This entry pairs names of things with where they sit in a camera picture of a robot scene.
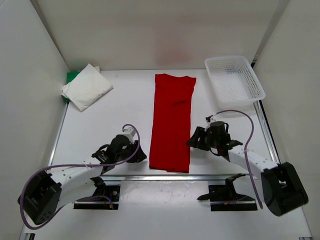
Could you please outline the red t shirt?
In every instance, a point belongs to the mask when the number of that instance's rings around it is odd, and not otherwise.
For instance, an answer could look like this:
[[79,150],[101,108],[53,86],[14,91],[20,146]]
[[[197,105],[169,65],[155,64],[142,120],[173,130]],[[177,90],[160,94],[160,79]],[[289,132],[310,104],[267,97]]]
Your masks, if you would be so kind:
[[192,96],[196,78],[155,75],[149,167],[167,172],[190,169]]

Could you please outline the white plastic basket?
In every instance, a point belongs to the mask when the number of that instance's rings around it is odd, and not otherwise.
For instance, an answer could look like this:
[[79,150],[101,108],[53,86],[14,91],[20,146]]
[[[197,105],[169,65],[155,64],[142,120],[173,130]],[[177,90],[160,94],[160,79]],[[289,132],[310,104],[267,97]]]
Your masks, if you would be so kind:
[[257,75],[244,56],[210,57],[204,64],[221,108],[245,107],[266,97]]

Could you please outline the white t shirt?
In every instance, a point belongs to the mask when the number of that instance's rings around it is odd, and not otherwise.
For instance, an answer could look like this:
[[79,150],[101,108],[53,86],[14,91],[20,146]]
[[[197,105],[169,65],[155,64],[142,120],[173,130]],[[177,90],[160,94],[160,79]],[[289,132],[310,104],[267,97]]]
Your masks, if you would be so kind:
[[113,85],[89,63],[71,82],[60,88],[60,94],[83,112],[113,88]]

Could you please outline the green t shirt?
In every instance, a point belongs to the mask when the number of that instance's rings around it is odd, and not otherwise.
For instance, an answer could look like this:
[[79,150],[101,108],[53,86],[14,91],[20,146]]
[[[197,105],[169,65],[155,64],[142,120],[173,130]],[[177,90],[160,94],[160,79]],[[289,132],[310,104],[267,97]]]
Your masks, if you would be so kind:
[[[68,72],[66,75],[66,84],[69,84],[70,82],[72,82],[79,73],[80,71]],[[62,98],[66,103],[70,102],[70,100],[67,97],[62,96]]]

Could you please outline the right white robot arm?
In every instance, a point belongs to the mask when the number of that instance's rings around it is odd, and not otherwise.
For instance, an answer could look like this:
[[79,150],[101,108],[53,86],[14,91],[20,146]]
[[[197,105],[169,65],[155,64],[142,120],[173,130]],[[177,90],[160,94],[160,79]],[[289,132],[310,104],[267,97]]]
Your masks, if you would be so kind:
[[295,167],[276,163],[247,149],[248,145],[232,139],[229,124],[206,118],[207,127],[198,126],[187,146],[211,152],[247,170],[225,179],[225,184],[198,197],[215,204],[229,204],[246,197],[263,202],[272,214],[279,217],[309,202],[307,192]]

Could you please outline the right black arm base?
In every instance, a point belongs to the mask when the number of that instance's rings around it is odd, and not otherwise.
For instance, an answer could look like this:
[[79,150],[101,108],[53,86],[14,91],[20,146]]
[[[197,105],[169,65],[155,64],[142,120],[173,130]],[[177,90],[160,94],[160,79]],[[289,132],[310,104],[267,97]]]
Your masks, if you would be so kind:
[[209,192],[199,196],[197,200],[209,200],[211,212],[257,211],[254,198],[236,192],[234,181],[245,176],[244,173],[238,173],[226,178],[222,185],[209,185]]

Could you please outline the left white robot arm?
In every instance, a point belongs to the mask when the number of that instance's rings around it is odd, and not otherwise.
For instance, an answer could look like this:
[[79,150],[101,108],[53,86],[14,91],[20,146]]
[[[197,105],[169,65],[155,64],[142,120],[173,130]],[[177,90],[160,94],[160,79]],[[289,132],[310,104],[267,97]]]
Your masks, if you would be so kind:
[[80,200],[100,200],[105,194],[103,174],[124,163],[146,159],[137,128],[125,124],[122,132],[78,164],[58,164],[35,172],[18,198],[24,225],[38,230],[48,224],[67,204]]

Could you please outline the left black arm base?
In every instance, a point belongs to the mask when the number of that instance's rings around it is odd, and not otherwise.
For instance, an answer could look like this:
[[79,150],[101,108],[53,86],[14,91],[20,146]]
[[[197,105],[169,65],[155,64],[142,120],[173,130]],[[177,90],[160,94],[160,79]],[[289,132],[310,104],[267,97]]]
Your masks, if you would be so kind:
[[91,179],[95,190],[90,197],[82,198],[73,204],[75,210],[118,210],[121,186],[106,184],[101,177]]

